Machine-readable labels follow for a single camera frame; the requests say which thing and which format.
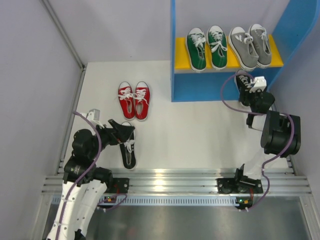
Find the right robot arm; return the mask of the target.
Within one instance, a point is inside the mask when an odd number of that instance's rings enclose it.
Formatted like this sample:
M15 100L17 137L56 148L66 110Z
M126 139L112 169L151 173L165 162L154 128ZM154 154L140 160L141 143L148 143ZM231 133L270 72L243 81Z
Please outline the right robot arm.
M241 87L239 102L249 107L246 125L261 131L260 146L266 155L286 158L298 153L301 147L301 117L271 109L275 97L261 89Z

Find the black sneaker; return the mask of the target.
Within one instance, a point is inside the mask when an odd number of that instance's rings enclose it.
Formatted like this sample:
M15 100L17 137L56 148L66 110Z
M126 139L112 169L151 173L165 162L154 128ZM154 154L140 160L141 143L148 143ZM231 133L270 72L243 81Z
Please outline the black sneaker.
M119 145L122 163L127 170L133 170L137 165L135 156L135 140L136 134L135 131L133 131L128 140Z
M250 106L249 94L252 88L251 78L249 74L245 70L239 69L235 73L234 83L239 92L238 101L242 106L249 107Z

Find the green sneaker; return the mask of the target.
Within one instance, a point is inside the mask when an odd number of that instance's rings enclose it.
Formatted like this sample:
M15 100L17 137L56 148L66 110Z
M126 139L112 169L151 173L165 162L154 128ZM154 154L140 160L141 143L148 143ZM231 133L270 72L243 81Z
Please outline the green sneaker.
M198 28L192 28L186 36L186 49L188 52L190 66L196 73L202 72L206 68L206 37L204 32Z
M210 49L211 66L215 70L224 69L228 61L228 43L222 28L218 25L211 26L206 34L206 42Z

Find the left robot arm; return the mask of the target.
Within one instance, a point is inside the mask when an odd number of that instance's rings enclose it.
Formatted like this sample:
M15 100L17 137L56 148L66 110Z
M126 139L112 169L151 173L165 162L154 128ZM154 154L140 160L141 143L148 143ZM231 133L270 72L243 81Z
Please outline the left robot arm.
M84 240L89 223L102 203L122 204L127 193L120 190L112 171L98 167L97 160L107 146L130 143L135 127L114 120L94 125L93 131L80 129L73 136L72 152L64 166L59 206L48 240Z

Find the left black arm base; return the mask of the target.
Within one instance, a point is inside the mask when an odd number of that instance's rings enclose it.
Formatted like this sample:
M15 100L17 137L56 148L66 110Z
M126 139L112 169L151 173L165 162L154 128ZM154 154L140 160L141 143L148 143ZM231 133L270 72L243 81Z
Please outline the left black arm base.
M127 194L129 191L130 179L126 177L116 177L107 185L108 194Z

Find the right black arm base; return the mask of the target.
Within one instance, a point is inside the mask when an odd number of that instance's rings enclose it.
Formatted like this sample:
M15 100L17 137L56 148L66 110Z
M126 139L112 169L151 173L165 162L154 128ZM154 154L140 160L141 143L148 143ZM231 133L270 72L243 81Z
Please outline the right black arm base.
M242 177L235 178L218 178L217 189L220 194L262 194L264 192L262 182L258 179Z

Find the grey sneaker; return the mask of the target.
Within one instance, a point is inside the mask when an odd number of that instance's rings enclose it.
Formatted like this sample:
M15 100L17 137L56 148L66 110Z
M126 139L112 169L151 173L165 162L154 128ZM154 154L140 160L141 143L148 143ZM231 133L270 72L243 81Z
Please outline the grey sneaker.
M257 67L259 56L254 48L253 37L242 27L234 27L228 36L228 43L241 68L247 72Z
M258 54L257 66L263 69L269 67L272 61L272 52L267 30L255 23L249 28L249 34L253 38L253 46Z

